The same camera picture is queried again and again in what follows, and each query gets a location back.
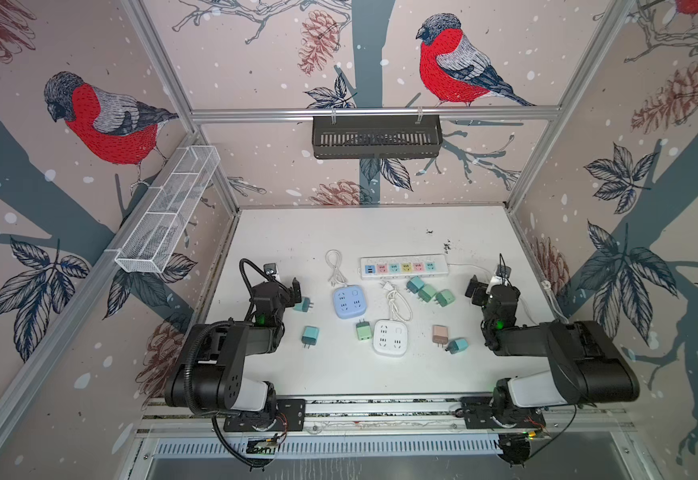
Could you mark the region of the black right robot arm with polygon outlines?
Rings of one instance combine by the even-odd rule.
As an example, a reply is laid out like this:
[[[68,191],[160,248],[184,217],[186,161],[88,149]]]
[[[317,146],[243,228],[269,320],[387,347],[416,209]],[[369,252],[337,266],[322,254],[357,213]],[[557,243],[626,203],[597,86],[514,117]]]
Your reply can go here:
[[[499,380],[490,395],[461,399],[460,416],[470,429],[544,425],[547,407],[634,402],[637,376],[603,327],[593,321],[517,323],[520,290],[508,282],[490,285],[472,277],[465,295],[483,312],[485,346],[498,357],[531,357],[548,368]]]

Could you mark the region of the blue square socket cube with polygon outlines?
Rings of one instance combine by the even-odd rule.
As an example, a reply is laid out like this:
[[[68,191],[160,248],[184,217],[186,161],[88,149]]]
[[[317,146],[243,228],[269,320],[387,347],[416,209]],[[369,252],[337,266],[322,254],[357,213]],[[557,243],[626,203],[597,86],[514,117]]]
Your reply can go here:
[[[333,292],[333,305],[340,319],[365,315],[368,305],[363,289],[358,285],[340,287]]]

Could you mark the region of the white multicolour power strip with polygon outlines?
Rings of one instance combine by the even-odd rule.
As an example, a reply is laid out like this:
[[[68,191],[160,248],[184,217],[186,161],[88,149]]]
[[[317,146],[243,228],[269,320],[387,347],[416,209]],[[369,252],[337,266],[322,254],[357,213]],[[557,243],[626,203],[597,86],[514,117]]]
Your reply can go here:
[[[359,265],[364,280],[441,277],[450,273],[444,254],[362,257]]]

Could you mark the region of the light teal charger plug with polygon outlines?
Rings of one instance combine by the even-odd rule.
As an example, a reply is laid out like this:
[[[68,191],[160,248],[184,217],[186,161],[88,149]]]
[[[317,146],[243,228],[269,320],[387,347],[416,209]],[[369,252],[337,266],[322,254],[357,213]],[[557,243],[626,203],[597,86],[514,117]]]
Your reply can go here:
[[[461,353],[469,347],[469,343],[465,338],[456,338],[450,340],[446,346],[446,351],[452,355]]]

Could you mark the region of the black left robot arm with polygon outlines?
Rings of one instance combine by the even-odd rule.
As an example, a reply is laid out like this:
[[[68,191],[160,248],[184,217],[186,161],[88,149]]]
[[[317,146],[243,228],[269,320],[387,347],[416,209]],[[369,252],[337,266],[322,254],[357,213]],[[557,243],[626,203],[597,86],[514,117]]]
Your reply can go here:
[[[244,319],[191,327],[164,399],[170,407],[210,419],[232,457],[250,470],[264,470],[287,435],[303,430],[306,401],[280,399],[272,382],[244,376],[245,363],[249,356],[276,352],[286,332],[284,314],[303,297],[299,281],[282,283],[274,263],[259,267],[243,258],[239,269],[249,294]]]

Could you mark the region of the white square socket cube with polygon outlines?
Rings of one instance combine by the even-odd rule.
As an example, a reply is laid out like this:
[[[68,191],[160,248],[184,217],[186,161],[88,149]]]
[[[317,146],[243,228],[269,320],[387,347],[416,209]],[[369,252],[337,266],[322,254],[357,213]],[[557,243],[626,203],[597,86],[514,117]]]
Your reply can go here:
[[[409,346],[409,331],[405,323],[394,320],[378,320],[373,330],[373,349],[383,356],[402,357]]]

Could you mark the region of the aluminium front rail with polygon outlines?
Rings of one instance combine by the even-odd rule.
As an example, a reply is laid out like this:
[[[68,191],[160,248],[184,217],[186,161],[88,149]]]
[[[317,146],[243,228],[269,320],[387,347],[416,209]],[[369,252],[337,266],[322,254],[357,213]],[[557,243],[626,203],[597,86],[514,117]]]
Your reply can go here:
[[[299,435],[509,433],[637,430],[621,405],[541,408],[520,420],[496,422],[478,394],[306,395],[294,413],[284,412]]]

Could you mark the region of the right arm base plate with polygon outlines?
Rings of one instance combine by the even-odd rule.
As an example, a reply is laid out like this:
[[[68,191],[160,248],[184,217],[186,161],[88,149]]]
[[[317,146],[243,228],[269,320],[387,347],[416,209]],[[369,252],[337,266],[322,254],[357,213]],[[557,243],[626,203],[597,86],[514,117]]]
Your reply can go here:
[[[492,396],[462,397],[459,411],[469,430],[540,430],[546,427],[540,410],[517,407],[510,400],[495,400]]]

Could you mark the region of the green charger plug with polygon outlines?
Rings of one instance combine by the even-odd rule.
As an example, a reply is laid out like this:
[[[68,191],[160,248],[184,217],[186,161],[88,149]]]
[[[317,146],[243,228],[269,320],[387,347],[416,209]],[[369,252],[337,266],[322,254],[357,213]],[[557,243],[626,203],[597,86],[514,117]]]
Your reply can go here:
[[[373,329],[368,321],[360,321],[356,324],[356,334],[359,341],[371,340]]]
[[[441,307],[447,307],[455,302],[456,297],[449,289],[445,289],[436,294],[435,300]]]
[[[431,302],[437,295],[437,289],[431,284],[425,284],[417,293],[418,298],[425,302]]]

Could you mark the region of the dark teal charger plug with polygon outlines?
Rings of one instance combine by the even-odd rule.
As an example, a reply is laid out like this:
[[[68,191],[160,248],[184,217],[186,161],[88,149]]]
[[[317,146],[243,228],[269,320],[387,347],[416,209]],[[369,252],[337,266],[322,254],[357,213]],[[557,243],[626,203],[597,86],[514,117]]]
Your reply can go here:
[[[425,286],[426,283],[418,276],[412,277],[406,282],[406,289],[414,295],[417,295]]]

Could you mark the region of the pink charger plug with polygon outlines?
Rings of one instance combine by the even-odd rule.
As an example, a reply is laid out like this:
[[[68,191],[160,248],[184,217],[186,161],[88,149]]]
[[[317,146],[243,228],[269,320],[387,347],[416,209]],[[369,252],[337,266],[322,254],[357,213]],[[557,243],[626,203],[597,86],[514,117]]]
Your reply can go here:
[[[432,329],[432,341],[434,344],[445,347],[449,342],[449,330],[447,326],[434,325]]]

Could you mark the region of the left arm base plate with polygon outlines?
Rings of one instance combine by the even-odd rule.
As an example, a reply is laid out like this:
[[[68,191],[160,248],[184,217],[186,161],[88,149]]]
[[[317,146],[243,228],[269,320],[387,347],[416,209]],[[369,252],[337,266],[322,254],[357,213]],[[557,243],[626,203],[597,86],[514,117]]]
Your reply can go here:
[[[306,401],[278,399],[261,411],[241,411],[224,420],[225,433],[300,432],[304,428]]]

